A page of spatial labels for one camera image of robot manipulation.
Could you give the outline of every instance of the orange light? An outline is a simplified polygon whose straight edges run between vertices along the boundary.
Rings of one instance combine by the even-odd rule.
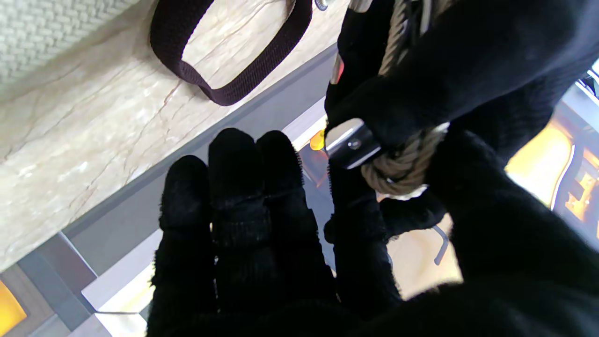
[[[27,314],[10,290],[0,281],[0,336],[27,318]]]
[[[568,135],[559,125],[551,123],[512,157],[506,172],[550,207],[560,176],[569,162],[571,148]]]
[[[325,130],[320,130],[320,131],[318,131],[317,134],[314,135],[314,137],[312,137],[310,139],[310,149],[313,149],[314,151],[318,151],[324,147],[325,147]]]

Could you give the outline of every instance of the finger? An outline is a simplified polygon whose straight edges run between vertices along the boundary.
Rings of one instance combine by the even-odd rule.
[[[410,200],[383,199],[380,211],[388,239],[412,230],[433,228],[446,213],[443,204],[429,189]]]
[[[208,169],[200,159],[185,156],[168,170],[161,212],[149,336],[194,313],[216,312]]]
[[[256,144],[264,160],[265,204],[270,210],[273,247],[287,299],[335,299],[316,218],[306,204],[298,154],[280,131],[266,133]]]
[[[341,303],[370,319],[401,303],[387,255],[385,223],[374,191],[359,168],[329,169],[335,214],[337,287]]]
[[[264,206],[264,165],[253,139],[236,129],[208,149],[217,246],[218,301],[226,312],[265,312],[283,297]]]
[[[457,2],[391,75],[366,81],[329,111],[329,129],[361,118],[383,147],[392,147],[521,88],[571,48],[577,23],[568,6],[541,0]]]

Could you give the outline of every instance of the black strap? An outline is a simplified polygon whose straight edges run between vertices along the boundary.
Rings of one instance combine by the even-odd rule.
[[[160,61],[175,75],[198,85],[212,101],[230,106],[250,93],[304,35],[312,18],[312,1],[295,0],[281,29],[266,48],[225,86],[212,89],[190,64],[183,61],[183,49],[193,30],[214,0],[160,0],[150,27],[150,45]]]

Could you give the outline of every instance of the marble ledge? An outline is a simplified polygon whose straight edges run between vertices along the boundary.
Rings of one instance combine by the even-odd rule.
[[[314,10],[293,52],[231,107],[208,101],[156,59],[148,44],[153,0],[3,92],[0,271],[334,44],[347,4]],[[287,11],[285,0],[217,0],[183,59],[218,88],[270,42]]]

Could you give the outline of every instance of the rope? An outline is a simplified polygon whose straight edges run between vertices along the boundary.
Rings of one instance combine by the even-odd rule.
[[[395,0],[389,38],[379,75],[387,76],[396,67],[408,49],[404,47],[407,38],[408,15],[407,2]],[[420,34],[428,30],[432,16],[432,0],[423,0],[423,16]],[[394,151],[385,153],[372,162],[362,165],[362,175],[368,185],[387,197],[407,200],[417,197],[425,191],[426,169],[435,154],[437,145],[443,141],[449,123],[435,128],[427,128],[412,136]]]

